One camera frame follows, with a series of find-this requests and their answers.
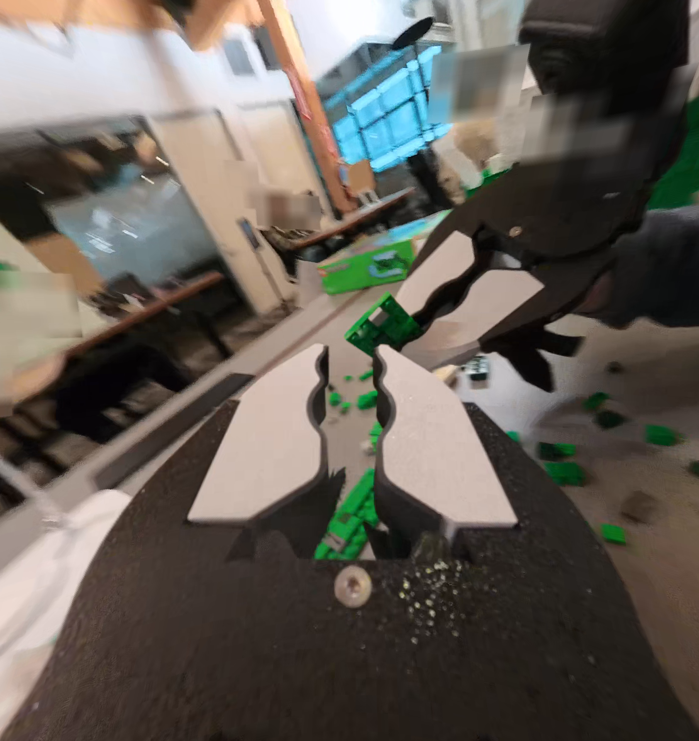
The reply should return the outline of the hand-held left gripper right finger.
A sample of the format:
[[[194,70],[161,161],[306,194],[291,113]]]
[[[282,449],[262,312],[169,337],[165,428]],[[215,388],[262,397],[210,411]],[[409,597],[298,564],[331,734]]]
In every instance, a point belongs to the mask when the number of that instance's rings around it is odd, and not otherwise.
[[[511,529],[518,518],[467,414],[447,384],[388,345],[375,350],[382,424],[375,507],[395,531]]]

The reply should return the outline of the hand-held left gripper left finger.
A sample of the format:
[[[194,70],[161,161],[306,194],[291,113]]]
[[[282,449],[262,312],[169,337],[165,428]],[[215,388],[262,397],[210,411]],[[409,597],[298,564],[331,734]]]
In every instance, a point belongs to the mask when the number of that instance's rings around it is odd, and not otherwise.
[[[244,524],[323,485],[329,477],[329,348],[316,343],[242,394],[188,511],[195,524]]]

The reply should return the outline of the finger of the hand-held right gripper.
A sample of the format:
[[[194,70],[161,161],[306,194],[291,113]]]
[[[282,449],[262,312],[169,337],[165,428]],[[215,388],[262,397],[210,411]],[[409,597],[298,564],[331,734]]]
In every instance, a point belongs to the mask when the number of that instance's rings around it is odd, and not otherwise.
[[[462,365],[480,349],[480,339],[545,288],[525,271],[485,272],[452,311],[432,321],[403,349],[410,361],[432,371]]]
[[[489,250],[454,231],[423,261],[414,262],[395,299],[417,324],[430,325],[456,309],[488,267]]]

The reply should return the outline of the green brick assembly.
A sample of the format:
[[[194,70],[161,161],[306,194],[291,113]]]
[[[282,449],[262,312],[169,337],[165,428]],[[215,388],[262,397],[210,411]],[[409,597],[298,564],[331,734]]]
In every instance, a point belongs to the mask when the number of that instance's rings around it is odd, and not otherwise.
[[[388,345],[401,350],[418,339],[422,329],[390,292],[385,292],[346,332],[345,340],[368,357]]]

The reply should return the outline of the person's right forearm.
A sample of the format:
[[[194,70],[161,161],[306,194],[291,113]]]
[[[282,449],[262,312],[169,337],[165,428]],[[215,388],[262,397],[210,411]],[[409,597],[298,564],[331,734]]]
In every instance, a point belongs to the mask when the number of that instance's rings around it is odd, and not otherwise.
[[[699,327],[699,207],[648,212],[614,251],[607,300],[593,318],[615,329],[636,320]]]

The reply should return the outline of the person's right hand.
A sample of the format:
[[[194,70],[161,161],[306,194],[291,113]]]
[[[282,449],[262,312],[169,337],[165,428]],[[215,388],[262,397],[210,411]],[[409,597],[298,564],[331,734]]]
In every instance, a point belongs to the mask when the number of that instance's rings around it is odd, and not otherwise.
[[[604,272],[590,286],[583,301],[576,308],[575,313],[579,316],[595,316],[606,310],[611,302],[611,294],[614,286],[614,272]]]

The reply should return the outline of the green cardboard box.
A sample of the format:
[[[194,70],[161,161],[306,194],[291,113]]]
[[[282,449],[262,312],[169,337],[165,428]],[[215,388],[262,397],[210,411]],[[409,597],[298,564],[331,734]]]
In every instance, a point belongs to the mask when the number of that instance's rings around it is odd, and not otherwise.
[[[406,279],[416,252],[413,239],[371,239],[323,261],[317,265],[317,273],[330,296],[400,283]]]

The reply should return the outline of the brown background table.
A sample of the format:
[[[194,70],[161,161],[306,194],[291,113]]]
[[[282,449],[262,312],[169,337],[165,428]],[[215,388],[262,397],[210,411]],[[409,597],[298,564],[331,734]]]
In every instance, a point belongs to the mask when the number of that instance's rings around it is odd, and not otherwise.
[[[347,215],[345,215],[343,219],[331,225],[330,227],[327,227],[322,231],[314,233],[304,239],[293,243],[290,247],[290,250],[301,250],[306,247],[324,243],[327,239],[331,239],[336,236],[353,233],[362,225],[369,224],[371,222],[384,223],[387,220],[385,215],[392,209],[397,208],[399,205],[402,205],[416,190],[416,187],[405,188],[379,201],[374,201],[369,205],[365,205],[362,208],[356,209],[352,213],[348,213]]]
[[[161,296],[130,313],[126,318],[109,325],[106,329],[85,338],[83,341],[73,345],[63,351],[64,359],[69,360],[88,352],[104,342],[131,330],[145,321],[157,316],[158,314],[173,308],[180,302],[190,299],[208,288],[211,288],[225,280],[222,273],[210,271],[198,279],[190,281],[176,289],[165,291]]]

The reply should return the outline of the pile of loose bricks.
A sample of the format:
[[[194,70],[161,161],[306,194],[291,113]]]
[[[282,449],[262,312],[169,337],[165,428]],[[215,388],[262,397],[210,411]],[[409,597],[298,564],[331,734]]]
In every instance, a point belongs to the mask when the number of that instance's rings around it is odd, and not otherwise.
[[[329,405],[336,407],[344,414],[352,403],[343,400],[341,394],[331,387]],[[370,410],[377,404],[378,392],[373,389],[360,394],[356,400],[359,410]],[[628,418],[623,414],[606,408],[604,405],[610,399],[604,392],[596,392],[587,397],[584,409],[594,413],[593,421],[602,430],[617,429],[627,423]],[[380,422],[374,423],[369,438],[365,441],[370,444],[370,453],[375,454],[378,438],[382,431]],[[649,445],[673,447],[680,444],[684,438],[678,431],[665,425],[648,424],[642,427],[641,438]],[[536,457],[545,465],[545,471],[557,485],[581,487],[586,484],[587,476],[584,468],[576,462],[577,447],[564,442],[538,442]],[[692,460],[688,465],[688,472],[699,479],[699,460]],[[362,477],[353,486],[344,500],[337,506],[336,513],[329,520],[326,533],[322,541],[316,546],[313,558],[315,560],[356,560],[363,551],[368,536],[365,525],[374,528],[378,524],[378,515],[374,500],[374,468],[368,468]],[[616,524],[601,524],[600,534],[605,542],[625,545],[624,529]]]

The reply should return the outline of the green plastic crate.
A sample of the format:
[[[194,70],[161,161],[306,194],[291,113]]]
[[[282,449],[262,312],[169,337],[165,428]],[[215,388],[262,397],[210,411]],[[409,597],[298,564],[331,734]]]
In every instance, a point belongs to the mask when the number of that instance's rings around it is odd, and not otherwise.
[[[688,104],[688,130],[677,161],[659,180],[648,210],[672,210],[695,203],[699,192],[699,96]]]

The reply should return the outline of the black floor lamp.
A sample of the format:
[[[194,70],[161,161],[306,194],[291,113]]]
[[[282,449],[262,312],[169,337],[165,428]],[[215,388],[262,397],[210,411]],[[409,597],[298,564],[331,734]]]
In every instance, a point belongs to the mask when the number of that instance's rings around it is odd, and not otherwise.
[[[417,43],[432,29],[435,23],[433,16],[428,15],[419,19],[406,28],[392,42],[392,51],[401,51],[407,47],[415,47]]]

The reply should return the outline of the clear plastic bag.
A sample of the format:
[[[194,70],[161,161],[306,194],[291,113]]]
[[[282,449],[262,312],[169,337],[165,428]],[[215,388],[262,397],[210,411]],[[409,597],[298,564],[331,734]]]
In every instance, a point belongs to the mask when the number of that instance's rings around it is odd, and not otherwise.
[[[0,455],[0,479],[39,515],[40,534],[0,569],[0,736],[47,663],[76,591],[131,503],[122,491],[87,496],[70,513]]]

